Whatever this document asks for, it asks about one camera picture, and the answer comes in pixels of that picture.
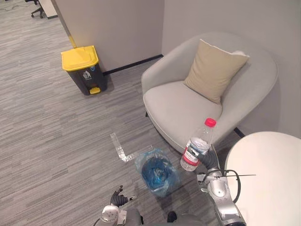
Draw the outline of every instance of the baseboard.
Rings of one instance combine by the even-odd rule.
[[[234,129],[234,132],[236,132],[236,134],[239,135],[240,138],[245,137],[245,134],[242,131],[240,131],[240,129],[237,127]]]
[[[103,72],[103,75],[108,75],[108,74],[112,74],[112,73],[115,73],[115,72],[119,72],[119,71],[122,71],[124,69],[130,68],[130,67],[133,67],[133,66],[136,66],[136,65],[140,65],[140,64],[146,63],[148,61],[155,60],[155,59],[162,58],[162,57],[163,57],[162,54],[156,55],[156,56],[147,58],[145,60],[140,60],[140,61],[137,61],[135,63],[129,64],[129,65],[125,65],[125,66],[122,66],[122,67],[119,67],[119,68],[115,68],[115,69]]]
[[[58,17],[58,15],[54,15],[54,16],[47,17],[47,19],[49,20],[49,19],[57,18],[57,17]]]

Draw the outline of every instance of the blue plastic bag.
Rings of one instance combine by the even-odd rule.
[[[157,196],[168,195],[180,184],[176,169],[160,149],[140,154],[135,165],[147,187]]]

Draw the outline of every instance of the plastic water bottle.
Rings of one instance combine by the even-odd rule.
[[[196,130],[189,139],[180,160],[181,166],[187,171],[194,171],[200,164],[198,155],[205,155],[212,142],[213,129],[216,121],[207,118],[203,127]]]

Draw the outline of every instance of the floor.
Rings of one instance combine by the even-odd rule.
[[[59,19],[31,18],[37,7],[19,4],[0,10],[0,225],[92,226],[118,185],[138,196],[125,208],[138,208],[145,223],[175,210],[218,225],[195,173],[181,169],[181,155],[144,117],[140,77],[155,61],[109,75],[106,92],[86,97],[61,69],[71,44]],[[113,132],[126,155],[164,150],[182,186],[165,198],[151,194],[134,161],[118,157]],[[222,161],[238,140],[231,133],[216,147]]]

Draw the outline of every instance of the table top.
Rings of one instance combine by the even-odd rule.
[[[238,141],[228,154],[225,169],[240,177],[238,202],[247,226],[301,225],[301,140],[276,132],[259,132]],[[231,197],[235,177],[228,177]]]

